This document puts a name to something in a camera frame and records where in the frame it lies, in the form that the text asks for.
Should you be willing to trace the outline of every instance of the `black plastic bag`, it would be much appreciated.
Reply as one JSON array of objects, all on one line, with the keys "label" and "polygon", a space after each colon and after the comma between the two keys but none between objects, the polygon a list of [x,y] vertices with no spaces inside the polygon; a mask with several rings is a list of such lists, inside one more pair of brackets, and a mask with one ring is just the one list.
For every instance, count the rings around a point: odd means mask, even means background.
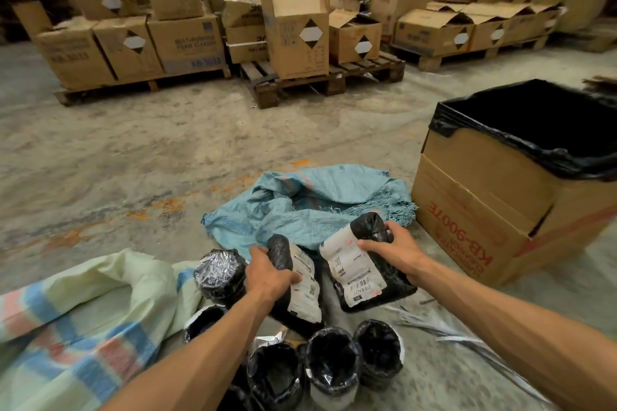
[{"label": "black plastic bag", "polygon": [[235,249],[211,250],[200,260],[193,276],[205,298],[227,308],[246,293],[246,261]]},{"label": "black plastic bag", "polygon": [[279,234],[268,239],[266,246],[268,257],[277,270],[295,270],[302,275],[302,281],[291,286],[274,303],[270,316],[304,338],[309,338],[323,328],[323,293],[319,282],[323,265],[321,258],[311,258]]},{"label": "black plastic bag", "polygon": [[321,257],[344,312],[361,312],[415,293],[405,273],[380,255],[360,250],[358,239],[392,243],[390,230],[377,213],[364,213],[321,244]]},{"label": "black plastic bag", "polygon": [[246,369],[251,393],[265,411],[289,411],[302,400],[302,361],[289,343],[258,347]]},{"label": "black plastic bag", "polygon": [[313,401],[326,411],[340,411],[355,399],[360,382],[360,348],[349,332],[322,328],[307,342],[304,366]]},{"label": "black plastic bag", "polygon": [[192,339],[204,333],[208,328],[218,322],[227,313],[225,306],[211,304],[198,310],[195,315],[184,324],[184,342],[189,343]]},{"label": "black plastic bag", "polygon": [[251,395],[234,384],[229,385],[229,388],[223,395],[223,399],[217,407],[218,411],[258,411],[258,408],[253,406]]},{"label": "black plastic bag", "polygon": [[401,337],[385,321],[370,319],[359,324],[353,340],[360,345],[360,383],[376,391],[386,389],[403,369]]},{"label": "black plastic bag", "polygon": [[617,102],[545,80],[490,88],[437,104],[429,128],[488,134],[561,179],[617,179]]}]

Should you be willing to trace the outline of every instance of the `black garbage bag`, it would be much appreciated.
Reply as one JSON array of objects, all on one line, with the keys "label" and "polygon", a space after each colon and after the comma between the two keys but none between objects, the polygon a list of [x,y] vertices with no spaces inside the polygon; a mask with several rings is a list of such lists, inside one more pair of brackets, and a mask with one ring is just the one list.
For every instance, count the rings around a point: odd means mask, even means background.
[{"label": "black garbage bag", "polygon": [[617,101],[545,80],[490,88],[437,104],[429,128],[472,128],[561,179],[617,179]]},{"label": "black garbage bag", "polygon": [[265,411],[289,411],[302,400],[302,361],[289,343],[258,347],[251,354],[247,381],[253,397]]},{"label": "black garbage bag", "polygon": [[385,321],[370,319],[359,324],[353,340],[360,345],[360,383],[376,391],[386,389],[403,369],[402,339]]},{"label": "black garbage bag", "polygon": [[321,244],[319,252],[344,312],[361,312],[415,293],[405,273],[380,255],[360,250],[359,239],[392,243],[390,230],[377,213],[359,216]]},{"label": "black garbage bag", "polygon": [[358,391],[360,348],[342,328],[327,327],[307,342],[304,366],[313,401],[326,411],[349,406]]},{"label": "black garbage bag", "polygon": [[193,276],[205,298],[230,308],[246,293],[246,265],[235,249],[212,249],[199,261]]},{"label": "black garbage bag", "polygon": [[294,284],[274,303],[270,316],[304,338],[323,328],[322,260],[311,258],[289,239],[274,234],[266,245],[268,257],[277,270],[297,271],[302,281]]},{"label": "black garbage bag", "polygon": [[208,328],[218,322],[227,313],[225,306],[211,304],[198,310],[195,315],[184,324],[184,342],[189,343],[192,339],[204,333]]},{"label": "black garbage bag", "polygon": [[229,388],[223,395],[223,399],[217,407],[218,411],[258,411],[258,408],[253,406],[251,395],[234,384],[229,385]]}]

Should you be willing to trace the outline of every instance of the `person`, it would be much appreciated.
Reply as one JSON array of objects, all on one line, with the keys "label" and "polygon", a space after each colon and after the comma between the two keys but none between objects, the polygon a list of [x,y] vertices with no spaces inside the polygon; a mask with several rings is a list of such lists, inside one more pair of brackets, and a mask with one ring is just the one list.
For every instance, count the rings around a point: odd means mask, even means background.
[{"label": "person", "polygon": [[[564,409],[617,410],[617,342],[550,310],[513,298],[428,257],[407,230],[387,222],[392,244],[359,241],[403,271],[519,374]],[[301,277],[251,248],[246,295],[212,328],[136,376],[103,411],[213,411],[257,329]]]}]

